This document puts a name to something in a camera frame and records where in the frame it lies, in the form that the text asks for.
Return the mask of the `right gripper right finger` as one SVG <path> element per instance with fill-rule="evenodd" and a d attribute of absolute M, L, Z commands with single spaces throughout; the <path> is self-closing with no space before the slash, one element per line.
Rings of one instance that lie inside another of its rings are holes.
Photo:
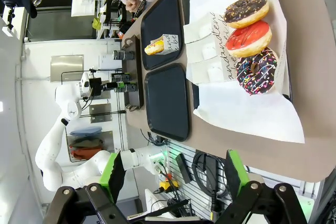
<path fill-rule="evenodd" d="M 232 203 L 216 223 L 243 223 L 252 214 L 262 215 L 267 223 L 307 223 L 292 185 L 270 188 L 250 179 L 236 150 L 227 150 L 224 173 Z"/>

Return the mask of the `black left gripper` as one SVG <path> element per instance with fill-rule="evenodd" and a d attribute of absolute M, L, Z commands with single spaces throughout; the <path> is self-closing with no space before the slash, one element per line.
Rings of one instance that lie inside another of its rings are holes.
<path fill-rule="evenodd" d="M 105 91 L 114 91 L 115 93 L 125 93 L 124 82 L 108 82 L 105 85 L 102 84 L 101 78 L 91 78 L 89 79 L 89 84 L 92 97 L 100 96 L 101 93 Z"/>

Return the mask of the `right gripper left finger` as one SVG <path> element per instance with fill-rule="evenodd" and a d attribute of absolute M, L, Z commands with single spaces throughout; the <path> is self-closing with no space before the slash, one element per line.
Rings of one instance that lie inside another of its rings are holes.
<path fill-rule="evenodd" d="M 147 165 L 139 151 L 100 151 L 72 172 L 63 172 L 51 157 L 43 159 L 43 180 L 55 191 L 44 223 L 83 223 L 97 216 L 101 223 L 128 223 L 116 205 L 128 169 Z"/>

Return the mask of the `person's right hand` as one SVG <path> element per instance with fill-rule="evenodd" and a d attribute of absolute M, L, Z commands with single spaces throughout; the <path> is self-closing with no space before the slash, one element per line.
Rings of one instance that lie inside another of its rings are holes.
<path fill-rule="evenodd" d="M 125 9 L 131 13 L 135 13 L 140 5 L 140 0 L 126 0 Z"/>

